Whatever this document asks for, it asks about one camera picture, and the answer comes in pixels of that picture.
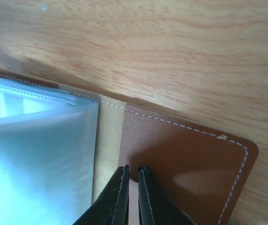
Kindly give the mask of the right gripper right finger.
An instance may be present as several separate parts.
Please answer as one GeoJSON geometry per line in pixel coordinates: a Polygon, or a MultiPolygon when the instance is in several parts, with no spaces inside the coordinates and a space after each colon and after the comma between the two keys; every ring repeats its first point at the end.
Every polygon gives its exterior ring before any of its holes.
{"type": "Polygon", "coordinates": [[[138,212],[141,225],[192,225],[170,200],[147,166],[138,168],[138,212]]]}

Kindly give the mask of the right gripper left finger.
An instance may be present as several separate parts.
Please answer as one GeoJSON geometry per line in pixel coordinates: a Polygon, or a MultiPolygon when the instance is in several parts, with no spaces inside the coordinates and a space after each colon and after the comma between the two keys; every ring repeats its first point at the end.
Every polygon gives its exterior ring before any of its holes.
{"type": "Polygon", "coordinates": [[[76,225],[127,225],[129,222],[129,166],[116,169],[97,200],[76,225]]]}

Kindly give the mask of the brown leather card holder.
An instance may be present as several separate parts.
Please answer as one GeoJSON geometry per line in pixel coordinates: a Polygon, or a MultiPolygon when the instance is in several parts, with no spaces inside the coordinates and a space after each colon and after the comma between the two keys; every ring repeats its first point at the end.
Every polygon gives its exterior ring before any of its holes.
{"type": "Polygon", "coordinates": [[[148,102],[0,69],[0,78],[65,90],[100,106],[93,194],[117,166],[130,167],[129,223],[138,224],[138,167],[151,168],[176,206],[196,225],[226,225],[259,154],[245,137],[209,127],[148,102]]]}

